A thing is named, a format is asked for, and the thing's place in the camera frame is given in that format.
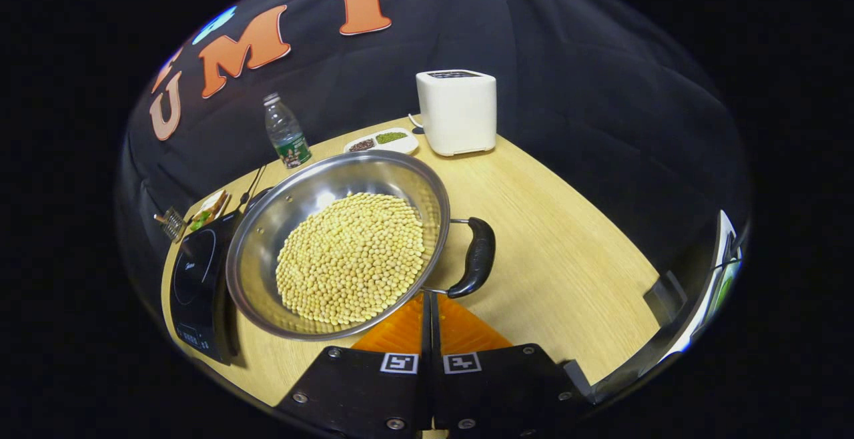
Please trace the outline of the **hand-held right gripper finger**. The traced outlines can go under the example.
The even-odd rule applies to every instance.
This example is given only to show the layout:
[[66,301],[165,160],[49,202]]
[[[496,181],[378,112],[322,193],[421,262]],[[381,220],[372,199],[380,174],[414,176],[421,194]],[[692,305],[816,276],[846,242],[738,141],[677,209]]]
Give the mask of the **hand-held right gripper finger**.
[[421,294],[361,344],[324,348],[278,412],[321,436],[420,436],[431,427],[430,309]]
[[594,406],[538,344],[443,354],[431,296],[431,416],[449,436],[571,436]]

